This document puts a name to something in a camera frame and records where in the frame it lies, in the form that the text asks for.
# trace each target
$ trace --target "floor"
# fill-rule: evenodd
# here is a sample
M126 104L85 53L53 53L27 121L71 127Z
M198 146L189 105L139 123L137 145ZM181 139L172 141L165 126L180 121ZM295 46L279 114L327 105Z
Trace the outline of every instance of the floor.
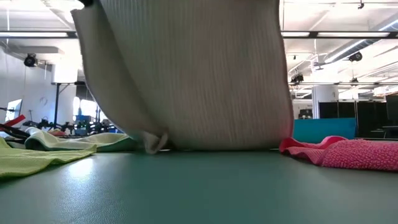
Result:
M397 223L398 174L278 152L103 153L0 183L1 223Z

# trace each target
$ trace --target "ceiling light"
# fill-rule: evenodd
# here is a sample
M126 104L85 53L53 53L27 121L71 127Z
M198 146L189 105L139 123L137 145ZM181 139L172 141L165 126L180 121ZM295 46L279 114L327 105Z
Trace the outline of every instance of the ceiling light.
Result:
M309 32L281 32L283 37L308 37Z
M67 38L66 32L0 32L0 38Z
M389 32L319 32L317 37L386 37Z

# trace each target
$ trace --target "ceiling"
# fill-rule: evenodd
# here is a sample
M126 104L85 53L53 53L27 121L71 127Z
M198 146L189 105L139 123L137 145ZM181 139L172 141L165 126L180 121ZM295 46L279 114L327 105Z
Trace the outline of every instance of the ceiling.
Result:
M281 0L281 30L379 30L380 26L398 20L398 0ZM81 8L76 0L0 0L0 29L2 30L74 30L69 11ZM358 77L360 82L398 80L398 40L380 40L362 49L363 59L357 63L340 60L316 70L330 53L337 53L358 40L348 39L285 39L288 76L304 75L305 82L348 82ZM77 40L2 40L10 49L15 47L57 47L58 54L39 54L48 63L63 57L75 58L81 64ZM361 86L352 91L367 92L373 86ZM295 88L299 96L310 88Z

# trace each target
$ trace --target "red towel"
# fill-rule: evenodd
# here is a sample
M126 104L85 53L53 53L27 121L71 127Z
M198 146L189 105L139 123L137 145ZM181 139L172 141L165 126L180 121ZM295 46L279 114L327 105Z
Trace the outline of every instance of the red towel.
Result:
M282 141L279 151L318 166L398 171L398 142L330 136L320 144L309 144L288 138Z

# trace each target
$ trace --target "yellow-green towel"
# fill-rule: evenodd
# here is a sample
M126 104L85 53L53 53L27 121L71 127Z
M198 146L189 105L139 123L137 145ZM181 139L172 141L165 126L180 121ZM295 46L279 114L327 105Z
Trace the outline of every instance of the yellow-green towel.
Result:
M96 146L85 150L50 152L14 149L0 138L0 178L31 175L49 165L75 161L95 152Z

